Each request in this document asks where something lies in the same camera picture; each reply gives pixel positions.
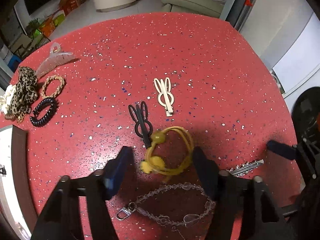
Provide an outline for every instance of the yellow bead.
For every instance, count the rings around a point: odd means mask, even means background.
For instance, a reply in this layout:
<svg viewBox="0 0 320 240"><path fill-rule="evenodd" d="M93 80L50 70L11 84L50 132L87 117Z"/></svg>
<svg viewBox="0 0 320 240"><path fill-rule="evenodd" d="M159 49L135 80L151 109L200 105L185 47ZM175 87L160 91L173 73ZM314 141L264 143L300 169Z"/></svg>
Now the yellow bead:
<svg viewBox="0 0 320 240"><path fill-rule="evenodd" d="M165 167L164 160L159 156L152 156L150 159L150 162L152 165L160 169ZM147 161L142 161L140 163L140 169L146 174L149 174L150 172L153 171L153 169L151 168L151 166L148 164Z"/></svg>
<svg viewBox="0 0 320 240"><path fill-rule="evenodd" d="M155 132L151 134L152 142L156 144L164 143L165 142L165 134L162 132Z"/></svg>

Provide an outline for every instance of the white floor tile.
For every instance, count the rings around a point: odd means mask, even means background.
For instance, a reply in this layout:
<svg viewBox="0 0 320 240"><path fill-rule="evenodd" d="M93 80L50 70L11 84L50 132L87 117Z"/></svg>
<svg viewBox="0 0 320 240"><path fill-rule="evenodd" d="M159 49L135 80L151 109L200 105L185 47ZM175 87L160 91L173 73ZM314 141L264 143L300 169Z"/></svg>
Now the white floor tile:
<svg viewBox="0 0 320 240"><path fill-rule="evenodd" d="M157 12L162 8L161 0L138 0L132 6L112 12L98 12L89 0L73 10L50 35L54 40L76 29L110 19L117 19L138 13Z"/></svg>

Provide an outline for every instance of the yellow hair tie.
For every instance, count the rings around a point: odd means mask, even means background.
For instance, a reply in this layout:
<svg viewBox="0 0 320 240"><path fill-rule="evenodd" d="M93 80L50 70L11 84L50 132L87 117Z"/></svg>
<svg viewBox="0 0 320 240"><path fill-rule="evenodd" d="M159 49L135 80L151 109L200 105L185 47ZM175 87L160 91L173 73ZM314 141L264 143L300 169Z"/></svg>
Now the yellow hair tie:
<svg viewBox="0 0 320 240"><path fill-rule="evenodd" d="M177 132L182 137L188 150L187 156L184 158L184 160L179 165L179 167L175 169L166 168L165 163L161 157L152 156L152 152L156 148L156 145L160 143L164 143L166 133L171 130ZM151 139L152 139L152 143L151 143L151 147L147 149L146 159L142 161L140 164L140 168L143 172L149 174L150 172L153 171L155 173L160 173L160 174L169 176L168 177L169 179L170 176L178 175L182 173L192 163L192 152L193 152L194 145L193 145L191 135L183 127L172 126L162 131L157 131L151 135Z"/></svg>

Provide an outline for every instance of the gift box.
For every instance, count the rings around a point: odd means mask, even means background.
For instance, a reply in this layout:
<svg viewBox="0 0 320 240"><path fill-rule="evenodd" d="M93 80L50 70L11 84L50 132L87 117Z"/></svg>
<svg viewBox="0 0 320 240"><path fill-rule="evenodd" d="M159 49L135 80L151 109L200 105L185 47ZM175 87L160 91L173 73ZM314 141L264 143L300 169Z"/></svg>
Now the gift box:
<svg viewBox="0 0 320 240"><path fill-rule="evenodd" d="M52 17L46 19L39 27L39 30L43 33L44 36L49 37L55 30L55 25L53 23Z"/></svg>
<svg viewBox="0 0 320 240"><path fill-rule="evenodd" d="M64 21L64 19L65 19L65 15L62 13L53 19L53 23L57 27Z"/></svg>
<svg viewBox="0 0 320 240"><path fill-rule="evenodd" d="M60 0L59 8L63 10L65 16L67 16L71 11L78 8L80 4L80 0Z"/></svg>

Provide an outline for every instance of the clear claw clip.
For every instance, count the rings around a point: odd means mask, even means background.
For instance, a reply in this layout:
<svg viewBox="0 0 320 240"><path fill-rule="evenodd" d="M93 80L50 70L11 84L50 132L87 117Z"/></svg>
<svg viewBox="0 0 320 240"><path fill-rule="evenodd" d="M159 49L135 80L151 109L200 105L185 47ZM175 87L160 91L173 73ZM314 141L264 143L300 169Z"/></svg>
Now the clear claw clip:
<svg viewBox="0 0 320 240"><path fill-rule="evenodd" d="M54 42L50 48L49 56L40 64L36 70L37 78L41 78L55 67L61 66L70 61L76 60L76 56L72 52L64 52L61 50L59 43Z"/></svg>

